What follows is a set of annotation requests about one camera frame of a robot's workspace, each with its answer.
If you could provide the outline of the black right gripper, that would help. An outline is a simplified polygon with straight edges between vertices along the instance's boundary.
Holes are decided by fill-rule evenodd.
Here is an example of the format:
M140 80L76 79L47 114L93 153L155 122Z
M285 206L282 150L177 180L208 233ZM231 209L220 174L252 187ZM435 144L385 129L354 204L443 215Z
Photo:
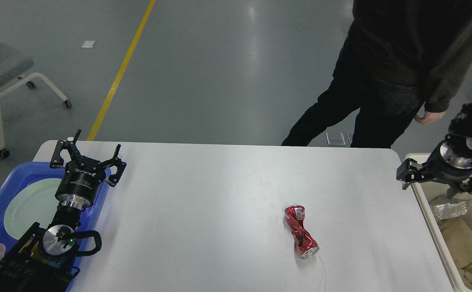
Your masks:
M449 184L446 198L459 193L472 194L472 148L440 142L424 164L415 159L403 161L397 168L397 181L402 182L403 190L412 183Z

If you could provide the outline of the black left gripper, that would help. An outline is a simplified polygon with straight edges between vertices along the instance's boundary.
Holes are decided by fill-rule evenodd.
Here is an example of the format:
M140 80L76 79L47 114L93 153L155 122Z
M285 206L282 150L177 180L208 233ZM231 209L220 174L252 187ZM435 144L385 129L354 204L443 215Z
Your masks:
M56 189L55 198L61 206L85 210L93 206L102 182L115 187L126 169L127 163L120 157L121 145L117 144L110 159L95 161L89 170L82 170L82 155L76 143L82 130L78 129L72 140L58 140L49 167L65 169L65 174ZM67 151L65 162L61 152Z

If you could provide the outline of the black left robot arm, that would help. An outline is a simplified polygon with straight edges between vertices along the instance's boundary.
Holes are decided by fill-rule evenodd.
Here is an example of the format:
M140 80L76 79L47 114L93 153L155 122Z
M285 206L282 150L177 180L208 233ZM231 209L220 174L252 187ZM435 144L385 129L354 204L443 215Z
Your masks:
M59 204L46 228L34 222L0 261L0 292L65 292L80 273L75 259L92 256L102 247L95 230L80 230L82 213L92 207L102 183L119 183L126 163L117 144L112 158L99 161L80 153L72 140L59 140L50 168L65 175L55 192Z

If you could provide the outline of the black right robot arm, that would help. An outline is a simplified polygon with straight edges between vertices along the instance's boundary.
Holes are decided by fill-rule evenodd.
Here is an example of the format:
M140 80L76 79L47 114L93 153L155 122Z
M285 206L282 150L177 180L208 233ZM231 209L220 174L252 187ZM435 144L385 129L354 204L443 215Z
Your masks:
M464 104L451 120L444 140L434 148L423 164L405 159L397 168L397 180L403 190L411 183L446 184L446 198L459 193L472 194L472 103Z

